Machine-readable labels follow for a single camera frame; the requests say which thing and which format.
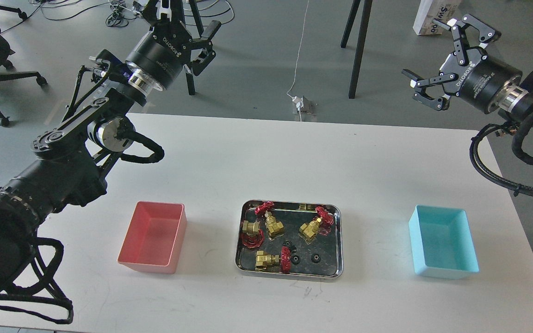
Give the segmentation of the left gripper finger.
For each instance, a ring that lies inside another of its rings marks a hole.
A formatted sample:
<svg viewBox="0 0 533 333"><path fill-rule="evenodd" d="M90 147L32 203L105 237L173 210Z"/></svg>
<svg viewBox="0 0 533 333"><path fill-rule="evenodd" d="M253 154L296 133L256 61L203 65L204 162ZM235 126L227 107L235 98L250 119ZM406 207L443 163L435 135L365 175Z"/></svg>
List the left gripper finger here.
<svg viewBox="0 0 533 333"><path fill-rule="evenodd" d="M143 18L149 31L178 34L185 30L184 9L181 0L148 0L143 6Z"/></svg>
<svg viewBox="0 0 533 333"><path fill-rule="evenodd" d="M187 74L199 76L216 57L216 53L213 50L212 38L216 35L221 25L222 23L220 21L212 20L199 38L195 38L187 44L188 50L200 50L197 58L185 64Z"/></svg>

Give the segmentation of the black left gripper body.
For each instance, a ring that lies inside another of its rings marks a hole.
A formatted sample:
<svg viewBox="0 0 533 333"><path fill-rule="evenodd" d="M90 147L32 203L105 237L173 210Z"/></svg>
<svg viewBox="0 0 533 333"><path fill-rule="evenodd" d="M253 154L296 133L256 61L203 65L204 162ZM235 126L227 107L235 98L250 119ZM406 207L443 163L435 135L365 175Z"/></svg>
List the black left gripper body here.
<svg viewBox="0 0 533 333"><path fill-rule="evenodd" d="M191 34L185 26L153 26L127 55L131 70L141 69L160 91L169 87L190 58L183 49Z"/></svg>

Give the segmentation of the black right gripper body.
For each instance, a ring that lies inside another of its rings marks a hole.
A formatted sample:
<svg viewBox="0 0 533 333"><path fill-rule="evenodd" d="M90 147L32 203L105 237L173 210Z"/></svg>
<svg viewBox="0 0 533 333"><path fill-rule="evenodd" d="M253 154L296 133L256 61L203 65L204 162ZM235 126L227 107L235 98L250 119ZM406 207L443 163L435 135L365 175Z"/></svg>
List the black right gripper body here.
<svg viewBox="0 0 533 333"><path fill-rule="evenodd" d="M497 100L510 85L518 85L522 71L503 61L491 57L481 48L465 51L467 61L460 64L451 55L451 73L457 74L452 83L459 97L477 110L489 114L499 106Z"/></svg>

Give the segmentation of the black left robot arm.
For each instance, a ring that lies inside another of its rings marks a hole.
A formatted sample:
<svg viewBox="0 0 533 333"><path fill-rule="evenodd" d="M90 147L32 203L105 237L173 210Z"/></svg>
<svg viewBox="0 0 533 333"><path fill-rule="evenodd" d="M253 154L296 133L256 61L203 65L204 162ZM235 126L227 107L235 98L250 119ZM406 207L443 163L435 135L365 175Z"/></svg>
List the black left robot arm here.
<svg viewBox="0 0 533 333"><path fill-rule="evenodd" d="M169 87L182 70L194 95L194 77L215 58L213 38L222 23L203 25L195 1L190 9L198 38L187 30L181 0L138 6L149 31L125 61L102 50L91 57L93 66L80 68L61 124L32 142L36 161L0 187L0 310L72 323L72 301L54 280L63 245L37 230L50 214L105 195L106 176L117 161L154 164L164 158L163 148L138 133L127 112L144 106L151 91Z"/></svg>

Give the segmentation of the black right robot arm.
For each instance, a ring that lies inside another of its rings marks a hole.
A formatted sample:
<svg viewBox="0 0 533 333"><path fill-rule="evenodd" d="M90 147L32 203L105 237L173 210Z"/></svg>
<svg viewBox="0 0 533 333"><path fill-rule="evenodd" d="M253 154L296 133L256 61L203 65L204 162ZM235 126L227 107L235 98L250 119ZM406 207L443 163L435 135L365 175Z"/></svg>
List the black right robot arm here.
<svg viewBox="0 0 533 333"><path fill-rule="evenodd" d="M489 55L486 47L497 41L501 32L469 13L448 22L433 19L433 23L451 32L453 51L434 77L425 79L410 70L402 71L410 79L413 99L444 111L456 97L485 114L497 112L504 123L487 124L472 137L468 152L472 166L514 196L533 197L533 187L493 172L479 154L479 145L488 135L511 135L514 156L533 165L533 71L524 77L519 69Z"/></svg>

